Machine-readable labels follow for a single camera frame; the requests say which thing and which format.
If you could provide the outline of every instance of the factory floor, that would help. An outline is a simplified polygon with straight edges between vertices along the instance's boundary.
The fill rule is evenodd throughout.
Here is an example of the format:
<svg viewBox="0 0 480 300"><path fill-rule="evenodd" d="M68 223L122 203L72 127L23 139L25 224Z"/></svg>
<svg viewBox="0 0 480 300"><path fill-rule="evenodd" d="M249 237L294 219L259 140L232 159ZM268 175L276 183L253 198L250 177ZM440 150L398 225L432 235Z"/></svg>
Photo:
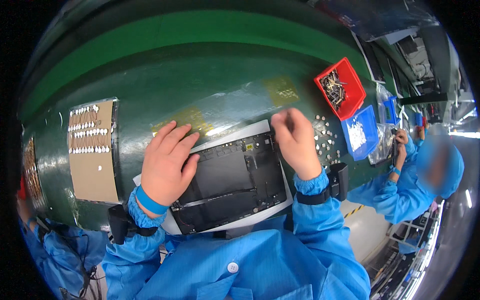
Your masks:
<svg viewBox="0 0 480 300"><path fill-rule="evenodd" d="M348 200L342 202L340 211L346 214L360 207L358 203ZM353 254L358 262L362 263L367 258L375 256L382 248L390 223L385 221L383 215L377 214L375 209L362 206L361 209L345 218L345 226L350 228L350 242Z"/></svg>

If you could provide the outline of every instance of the blue plastic bin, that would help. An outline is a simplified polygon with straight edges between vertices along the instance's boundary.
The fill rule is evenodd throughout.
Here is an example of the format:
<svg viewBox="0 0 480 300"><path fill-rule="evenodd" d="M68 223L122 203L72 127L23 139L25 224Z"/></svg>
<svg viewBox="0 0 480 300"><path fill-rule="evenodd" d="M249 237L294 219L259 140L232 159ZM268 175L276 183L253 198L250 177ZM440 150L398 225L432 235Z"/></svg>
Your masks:
<svg viewBox="0 0 480 300"><path fill-rule="evenodd" d="M342 121L343 134L347 141L348 153L353 157L353 160L358 161L366 159L368 154L372 153L378 144L377 122L375 121L375 113L373 112L373 106L369 105L367 108L359 109L355 112L353 117ZM363 125L363 133L367 140L357 150L353 151L350 143L350 135L348 134L348 127L353 123L360 123Z"/></svg>
<svg viewBox="0 0 480 300"><path fill-rule="evenodd" d="M390 96L387 101L384 101L385 113L387 116L385 122L397 125L398 122L400 122L400 118L396 115L395 100L396 96Z"/></svg>
<svg viewBox="0 0 480 300"><path fill-rule="evenodd" d="M423 116L421 115L421 113L419 112L415 113L415 122L417 126L423 126Z"/></svg>

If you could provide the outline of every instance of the red plastic bin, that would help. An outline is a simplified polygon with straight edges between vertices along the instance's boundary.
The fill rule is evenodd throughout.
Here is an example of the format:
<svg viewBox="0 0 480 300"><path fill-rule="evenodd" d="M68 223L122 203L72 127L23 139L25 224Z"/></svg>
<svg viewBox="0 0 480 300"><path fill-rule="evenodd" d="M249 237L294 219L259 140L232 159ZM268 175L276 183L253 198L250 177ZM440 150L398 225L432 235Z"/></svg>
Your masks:
<svg viewBox="0 0 480 300"><path fill-rule="evenodd" d="M324 91L324 88L320 84L320 79L327 76L331 73L334 69L338 73L338 79L340 82L345 82L343 84L343 88L345 90L345 100L342 102L342 105L339 110L334 110L330 101L328 101L327 94ZM363 100L366 97L365 90L360 83L360 79L353 69L352 65L348 61L346 57L342 58L336 64L330 66L329 68L325 69L320 75L314 78L315 83L317 84L318 88L322 91L328 105L332 109L333 113L340 119L340 121L344 121L350 117L352 117L357 109L363 105Z"/></svg>

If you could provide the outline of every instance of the blue wrist strap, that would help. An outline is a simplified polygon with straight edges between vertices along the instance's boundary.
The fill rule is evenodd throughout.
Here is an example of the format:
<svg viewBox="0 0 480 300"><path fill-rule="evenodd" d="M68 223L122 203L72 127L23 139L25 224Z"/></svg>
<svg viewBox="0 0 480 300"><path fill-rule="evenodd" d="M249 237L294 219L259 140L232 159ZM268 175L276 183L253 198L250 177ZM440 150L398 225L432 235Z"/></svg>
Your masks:
<svg viewBox="0 0 480 300"><path fill-rule="evenodd" d="M36 222L36 216L30 217L27 220L27 227L30 228L30 222L35 221Z"/></svg>
<svg viewBox="0 0 480 300"><path fill-rule="evenodd" d="M157 215L163 215L167 212L168 206L163 206L150 199L150 197L145 194L142 185L138 187L135 196L137 196L138 202L140 202L146 209L148 209L152 213Z"/></svg>
<svg viewBox="0 0 480 300"><path fill-rule="evenodd" d="M393 167L392 171L395 172L398 176L400 176L400 170L396 167Z"/></svg>

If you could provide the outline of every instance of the yellow black warning tape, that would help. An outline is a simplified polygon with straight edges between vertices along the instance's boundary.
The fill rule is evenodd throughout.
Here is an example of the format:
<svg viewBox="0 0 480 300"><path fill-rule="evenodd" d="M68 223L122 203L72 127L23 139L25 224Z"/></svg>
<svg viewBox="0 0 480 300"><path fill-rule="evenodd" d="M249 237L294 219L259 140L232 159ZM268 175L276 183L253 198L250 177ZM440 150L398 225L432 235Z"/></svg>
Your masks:
<svg viewBox="0 0 480 300"><path fill-rule="evenodd" d="M355 208L355 209L352 210L351 212L345 214L345 215L343 216L343 218L346 218L346 217L348 217L348 216L351 216L352 214L356 213L357 211L361 210L361 209L364 208L364 207L365 207L365 205L360 205L359 207Z"/></svg>

